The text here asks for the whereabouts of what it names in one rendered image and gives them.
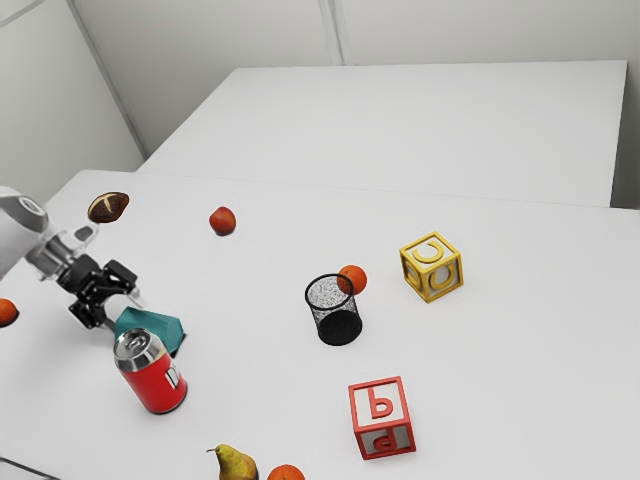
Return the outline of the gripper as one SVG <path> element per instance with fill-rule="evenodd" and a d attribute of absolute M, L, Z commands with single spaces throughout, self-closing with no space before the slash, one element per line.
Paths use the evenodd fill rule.
<path fill-rule="evenodd" d="M 146 301 L 137 286 L 138 276 L 116 260 L 101 267 L 92 257 L 77 257 L 56 280 L 67 293 L 76 297 L 68 310 L 87 329 L 105 327 L 115 332 L 115 322 L 106 313 L 106 302 L 114 295 L 126 296 L 136 307 Z"/>

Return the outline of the teal faceted mug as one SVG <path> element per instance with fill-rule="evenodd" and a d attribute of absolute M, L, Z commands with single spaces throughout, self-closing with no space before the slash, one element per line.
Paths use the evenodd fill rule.
<path fill-rule="evenodd" d="M 175 358 L 186 333 L 182 322 L 173 316 L 164 315 L 134 307 L 126 307 L 114 324 L 114 338 L 118 339 L 126 331 L 144 328 L 156 335 Z"/>

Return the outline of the brown bread roll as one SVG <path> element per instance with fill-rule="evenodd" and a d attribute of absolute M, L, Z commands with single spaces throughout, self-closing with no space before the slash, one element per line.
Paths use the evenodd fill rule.
<path fill-rule="evenodd" d="M 87 216 L 97 224 L 112 223 L 121 217 L 129 201 L 129 195 L 123 192 L 103 193 L 91 202 Z"/>

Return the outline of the red soda can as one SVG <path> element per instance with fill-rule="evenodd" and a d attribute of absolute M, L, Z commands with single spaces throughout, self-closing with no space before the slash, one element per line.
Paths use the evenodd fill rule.
<path fill-rule="evenodd" d="M 122 333 L 113 347 L 114 362 L 147 411 L 166 414 L 187 395 L 187 383 L 161 339 L 144 328 Z"/>

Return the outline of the red apple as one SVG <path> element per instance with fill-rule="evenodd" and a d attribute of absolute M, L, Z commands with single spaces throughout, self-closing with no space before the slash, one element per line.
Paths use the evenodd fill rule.
<path fill-rule="evenodd" d="M 219 206 L 209 216 L 209 225 L 218 236 L 227 236 L 236 229 L 235 214 L 226 206 Z"/>

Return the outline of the yellow-green pear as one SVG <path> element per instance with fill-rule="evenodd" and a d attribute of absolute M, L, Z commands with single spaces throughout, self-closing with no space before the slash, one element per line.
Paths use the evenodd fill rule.
<path fill-rule="evenodd" d="M 219 480 L 259 480 L 255 460 L 227 444 L 208 449 L 216 455 L 219 464 Z"/>

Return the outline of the black mesh pen holder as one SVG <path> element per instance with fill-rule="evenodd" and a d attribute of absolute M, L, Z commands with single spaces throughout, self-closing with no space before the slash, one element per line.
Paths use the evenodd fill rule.
<path fill-rule="evenodd" d="M 350 279 L 342 274 L 324 274 L 309 283 L 305 301 L 310 308 L 319 339 L 330 346 L 356 340 L 363 328 Z"/>

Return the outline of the red letter block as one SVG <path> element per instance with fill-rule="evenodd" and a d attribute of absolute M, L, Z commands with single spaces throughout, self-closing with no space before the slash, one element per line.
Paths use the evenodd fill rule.
<path fill-rule="evenodd" d="M 352 430 L 364 460 L 416 451 L 400 376 L 348 386 Z"/>

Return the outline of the yellow letter block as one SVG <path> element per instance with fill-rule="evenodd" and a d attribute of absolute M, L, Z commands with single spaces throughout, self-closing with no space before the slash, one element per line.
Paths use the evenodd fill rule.
<path fill-rule="evenodd" d="M 426 303 L 464 284 L 461 253 L 433 231 L 399 249 L 404 280 Z"/>

